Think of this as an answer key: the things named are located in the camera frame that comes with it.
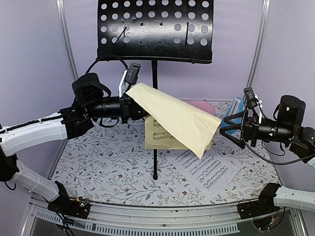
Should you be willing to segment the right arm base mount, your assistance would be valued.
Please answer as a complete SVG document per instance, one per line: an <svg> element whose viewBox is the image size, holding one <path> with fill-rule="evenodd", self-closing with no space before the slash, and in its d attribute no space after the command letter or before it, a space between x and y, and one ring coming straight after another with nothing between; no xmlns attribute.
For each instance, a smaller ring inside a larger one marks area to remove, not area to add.
<svg viewBox="0 0 315 236"><path fill-rule="evenodd" d="M260 195L257 199L243 199L237 204L237 211L241 219L248 219L262 216L269 213L276 213L280 210L279 206L274 205L273 195Z"/></svg>

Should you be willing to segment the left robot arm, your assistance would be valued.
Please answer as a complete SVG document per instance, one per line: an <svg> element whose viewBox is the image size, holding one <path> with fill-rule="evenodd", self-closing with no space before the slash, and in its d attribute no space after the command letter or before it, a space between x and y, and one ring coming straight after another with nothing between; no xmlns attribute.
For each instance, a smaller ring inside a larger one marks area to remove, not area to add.
<svg viewBox="0 0 315 236"><path fill-rule="evenodd" d="M96 73L87 73L72 83L75 102L68 108L49 116L0 130L0 180L20 185L53 202L62 213L70 213L72 200L68 199L65 187L52 182L27 167L17 153L52 141L78 138L86 134L98 122L101 127L104 118L127 123L146 115L127 91L138 79L136 69L127 69L119 83L119 95L112 97L108 87L103 85Z"/></svg>

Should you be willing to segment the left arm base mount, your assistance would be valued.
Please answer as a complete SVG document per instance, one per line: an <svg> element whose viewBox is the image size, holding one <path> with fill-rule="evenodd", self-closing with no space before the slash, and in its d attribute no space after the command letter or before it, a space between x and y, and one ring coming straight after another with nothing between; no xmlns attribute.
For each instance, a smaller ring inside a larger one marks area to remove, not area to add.
<svg viewBox="0 0 315 236"><path fill-rule="evenodd" d="M90 212L90 200L83 197L70 197L63 184L55 181L59 196L48 204L48 210L66 216L87 219Z"/></svg>

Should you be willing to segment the black music stand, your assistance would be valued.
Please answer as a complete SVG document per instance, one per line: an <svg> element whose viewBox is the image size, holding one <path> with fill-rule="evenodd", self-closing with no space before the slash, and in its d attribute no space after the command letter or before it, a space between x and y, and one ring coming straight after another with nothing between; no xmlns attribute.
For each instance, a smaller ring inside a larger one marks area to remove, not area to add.
<svg viewBox="0 0 315 236"><path fill-rule="evenodd" d="M100 0L97 59L151 61L158 87L158 61L212 62L214 1Z"/></svg>

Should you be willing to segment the yellow sheet music page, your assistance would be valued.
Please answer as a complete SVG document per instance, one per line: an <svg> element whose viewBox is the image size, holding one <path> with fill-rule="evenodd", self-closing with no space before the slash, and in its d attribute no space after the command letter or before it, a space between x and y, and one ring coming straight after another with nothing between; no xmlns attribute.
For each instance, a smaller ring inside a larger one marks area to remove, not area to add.
<svg viewBox="0 0 315 236"><path fill-rule="evenodd" d="M126 92L176 140L202 158L221 119L144 83Z"/></svg>

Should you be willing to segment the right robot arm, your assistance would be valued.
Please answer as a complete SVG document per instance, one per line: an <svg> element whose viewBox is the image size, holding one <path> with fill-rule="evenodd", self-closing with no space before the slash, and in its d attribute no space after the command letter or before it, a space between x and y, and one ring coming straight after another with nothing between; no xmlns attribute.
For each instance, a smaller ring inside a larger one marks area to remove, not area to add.
<svg viewBox="0 0 315 236"><path fill-rule="evenodd" d="M305 180L315 172L315 130L303 127L306 104L291 95L283 95L274 111L274 118L268 118L262 110L262 103L253 92L246 94L242 112L223 119L227 126L220 133L238 147L248 148L261 160L278 167L282 183L266 184L251 203L239 204L238 211L246 218L278 211L290 207L304 211L315 210L315 186L307 187ZM276 162L258 154L253 148L257 141L284 145L297 159Z"/></svg>

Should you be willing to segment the white sheet music page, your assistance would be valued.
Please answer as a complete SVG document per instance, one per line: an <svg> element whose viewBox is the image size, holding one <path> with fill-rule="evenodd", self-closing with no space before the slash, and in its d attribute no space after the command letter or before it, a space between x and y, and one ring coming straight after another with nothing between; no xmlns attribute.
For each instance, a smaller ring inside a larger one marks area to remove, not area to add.
<svg viewBox="0 0 315 236"><path fill-rule="evenodd" d="M238 167L212 150L206 150L202 158L198 158L190 150L174 150L166 157L210 200L214 199L240 171Z"/></svg>

